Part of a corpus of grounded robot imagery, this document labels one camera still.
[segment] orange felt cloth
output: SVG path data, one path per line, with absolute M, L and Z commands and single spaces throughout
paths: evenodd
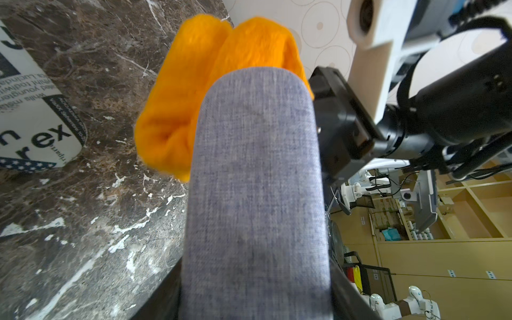
M 187 182 L 206 92 L 223 75 L 249 67 L 287 69 L 303 80 L 313 98 L 295 40 L 285 27 L 259 17 L 235 29 L 209 15 L 185 21 L 135 126 L 142 160 Z

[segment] dark marble surface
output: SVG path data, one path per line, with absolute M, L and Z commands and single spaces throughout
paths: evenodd
M 1 319 L 126 319 L 182 253 L 187 185 L 137 158 L 137 115 L 181 23 L 221 0 L 0 0 L 89 132 L 39 174 L 0 171 Z

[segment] gray fabric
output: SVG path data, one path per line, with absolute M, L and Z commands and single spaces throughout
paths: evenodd
M 189 190 L 183 318 L 332 318 L 316 126 L 298 77 L 249 68 L 212 86 Z

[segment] white wallpaper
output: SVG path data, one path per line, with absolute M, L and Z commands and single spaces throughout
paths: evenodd
M 350 0 L 223 0 L 234 25 L 255 16 L 274 20 L 295 37 L 306 76 L 316 66 L 338 68 L 348 78 L 355 52 L 346 17 Z M 490 12 L 512 23 L 512 2 Z M 498 31 L 477 30 L 453 36 L 431 50 L 418 64 L 411 95 L 503 43 Z M 396 89 L 388 101 L 396 101 Z

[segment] cabinet door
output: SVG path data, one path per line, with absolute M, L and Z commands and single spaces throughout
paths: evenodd
M 382 266 L 392 273 L 512 280 L 512 241 L 400 242 L 378 244 Z
M 423 297 L 437 302 L 442 319 L 510 319 L 508 296 L 512 292 L 512 281 L 397 274 L 393 276 L 393 284 L 399 300 L 407 297 L 411 285 L 426 290 Z

